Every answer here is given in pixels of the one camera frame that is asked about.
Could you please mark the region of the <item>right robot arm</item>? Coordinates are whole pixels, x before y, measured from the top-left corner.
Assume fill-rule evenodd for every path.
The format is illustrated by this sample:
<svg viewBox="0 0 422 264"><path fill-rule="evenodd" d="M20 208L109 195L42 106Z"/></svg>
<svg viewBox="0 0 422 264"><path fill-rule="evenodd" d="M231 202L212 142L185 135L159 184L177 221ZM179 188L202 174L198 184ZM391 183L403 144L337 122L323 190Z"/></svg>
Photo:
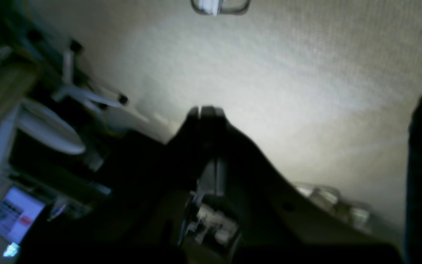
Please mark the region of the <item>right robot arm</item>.
<svg viewBox="0 0 422 264"><path fill-rule="evenodd" d="M155 159L118 160L126 179L111 199L60 228L31 230L19 264L189 264L197 202L236 223L212 263L422 264L422 97L409 125L404 260L306 200L222 109L189 110Z"/></svg>

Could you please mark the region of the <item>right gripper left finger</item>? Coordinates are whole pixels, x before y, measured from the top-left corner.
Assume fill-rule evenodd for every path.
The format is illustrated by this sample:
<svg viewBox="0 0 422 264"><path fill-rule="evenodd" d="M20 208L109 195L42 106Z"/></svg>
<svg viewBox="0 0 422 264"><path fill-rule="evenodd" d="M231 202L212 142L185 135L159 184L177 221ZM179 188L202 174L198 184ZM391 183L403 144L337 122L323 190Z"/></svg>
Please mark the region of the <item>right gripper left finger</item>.
<svg viewBox="0 0 422 264"><path fill-rule="evenodd" d="M192 107L167 143L130 133L101 169L113 193L76 220L36 222L22 243L19 264L188 264L181 247L191 192L200 169Z"/></svg>

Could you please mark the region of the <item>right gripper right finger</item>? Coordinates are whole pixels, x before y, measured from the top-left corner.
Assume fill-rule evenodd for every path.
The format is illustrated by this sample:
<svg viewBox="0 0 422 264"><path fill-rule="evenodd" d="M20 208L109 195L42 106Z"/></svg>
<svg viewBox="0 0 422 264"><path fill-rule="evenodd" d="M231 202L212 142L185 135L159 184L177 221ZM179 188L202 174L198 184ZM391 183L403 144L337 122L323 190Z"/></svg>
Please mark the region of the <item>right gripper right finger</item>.
<svg viewBox="0 0 422 264"><path fill-rule="evenodd" d="M199 203L234 226L235 264L402 264L390 243L311 202L219 107L199 110Z"/></svg>

